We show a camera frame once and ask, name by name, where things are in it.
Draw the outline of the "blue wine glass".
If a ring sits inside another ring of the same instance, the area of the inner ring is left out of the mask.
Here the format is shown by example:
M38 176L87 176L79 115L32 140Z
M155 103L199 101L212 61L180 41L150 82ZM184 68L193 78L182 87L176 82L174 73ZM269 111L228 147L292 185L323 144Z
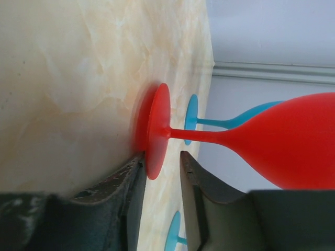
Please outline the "blue wine glass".
M187 245L187 239L179 236L180 226L181 226L181 213L180 211L176 211L167 233L164 247L165 251L175 251L177 243Z
M248 120L252 119L259 113L282 103L282 101L273 101L273 102L267 102L258 106L255 106L242 114L229 119L229 120L211 120L211 119L200 119L197 117L198 115L198 97L196 94L192 94L187 110L186 110L186 116L185 116L185 123L184 123L184 129L185 130L195 130L196 126L198 124L208 125L208 126L215 126L215 127L221 127L225 129L233 129L236 128L243 123L247 122Z

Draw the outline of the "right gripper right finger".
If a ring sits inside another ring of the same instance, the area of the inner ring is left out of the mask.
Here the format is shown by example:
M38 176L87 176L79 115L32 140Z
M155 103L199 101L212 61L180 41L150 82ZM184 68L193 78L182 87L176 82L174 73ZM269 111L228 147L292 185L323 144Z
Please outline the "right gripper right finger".
M189 250L334 250L334 191L241 192L180 153Z

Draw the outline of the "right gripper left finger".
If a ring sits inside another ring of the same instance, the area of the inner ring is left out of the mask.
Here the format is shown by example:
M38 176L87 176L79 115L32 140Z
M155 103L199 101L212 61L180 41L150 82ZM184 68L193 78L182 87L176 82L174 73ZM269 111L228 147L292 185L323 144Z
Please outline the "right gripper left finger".
M1 250L136 250L145 186L139 153L70 199L3 192Z

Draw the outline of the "red wine glass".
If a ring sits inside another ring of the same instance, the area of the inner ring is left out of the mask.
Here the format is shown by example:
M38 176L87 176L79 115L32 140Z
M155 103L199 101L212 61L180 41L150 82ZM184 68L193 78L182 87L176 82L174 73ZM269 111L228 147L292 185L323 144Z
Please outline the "red wine glass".
M264 178L282 189L334 188L334 93L293 98L226 131L170 126L170 91L155 92L146 139L147 176L156 179L171 138L207 142L236 152Z

